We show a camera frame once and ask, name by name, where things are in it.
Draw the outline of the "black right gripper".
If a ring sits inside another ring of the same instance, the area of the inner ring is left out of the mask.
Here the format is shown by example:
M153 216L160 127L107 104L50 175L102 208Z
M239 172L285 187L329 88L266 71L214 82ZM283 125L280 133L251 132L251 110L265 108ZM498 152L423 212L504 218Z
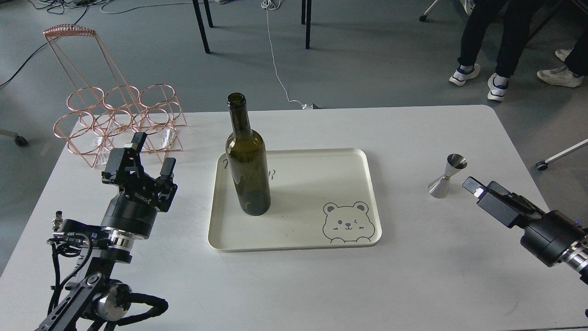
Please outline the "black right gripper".
M497 182L485 186L476 178L468 177L462 186L477 198L478 207L507 228L527 224L530 216L542 217L524 228L520 243L548 267L556 264L574 242L586 236L577 222L559 210L545 214L525 197L506 190Z

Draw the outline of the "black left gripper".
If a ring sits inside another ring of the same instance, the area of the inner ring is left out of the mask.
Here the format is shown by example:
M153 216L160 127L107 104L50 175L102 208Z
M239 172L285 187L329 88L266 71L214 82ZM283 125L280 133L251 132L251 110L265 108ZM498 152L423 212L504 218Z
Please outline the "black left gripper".
M135 132L130 143L122 148L114 148L110 152L105 170L102 171L102 183L119 187L130 186L145 176L141 165L140 152L147 138L145 132ZM103 216L101 227L125 231L138 237L148 239L151 235L158 212L170 209L178 186L174 183L174 167L176 159L164 159L159 176L159 189L154 196L155 205L140 199L138 193L127 194L123 191L111 199Z

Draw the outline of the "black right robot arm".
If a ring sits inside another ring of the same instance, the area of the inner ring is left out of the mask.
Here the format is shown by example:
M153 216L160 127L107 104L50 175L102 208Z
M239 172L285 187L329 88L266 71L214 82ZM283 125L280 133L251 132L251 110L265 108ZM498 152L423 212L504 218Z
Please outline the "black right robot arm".
M527 198L497 182L487 186L468 177L463 188L477 198L477 205L507 228L524 231L521 245L549 268L565 263L588 282L587 229L558 210L545 212Z

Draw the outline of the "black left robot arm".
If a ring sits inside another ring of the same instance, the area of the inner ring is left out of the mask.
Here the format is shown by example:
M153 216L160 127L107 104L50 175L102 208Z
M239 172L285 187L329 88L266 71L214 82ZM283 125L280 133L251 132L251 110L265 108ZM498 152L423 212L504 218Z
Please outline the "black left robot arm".
M144 172L140 152L146 138L146 133L137 132L123 148L112 149L102 182L119 191L99 226L56 213L53 236L47 241L56 282L38 330L74 331L83 318L92 321L91 331L101 327L113 331L168 310L166 300L134 293L129 285L111 278L116 263L130 263L134 241L149 237L156 215L170 209L178 188L173 182L174 158L164 159L158 178Z

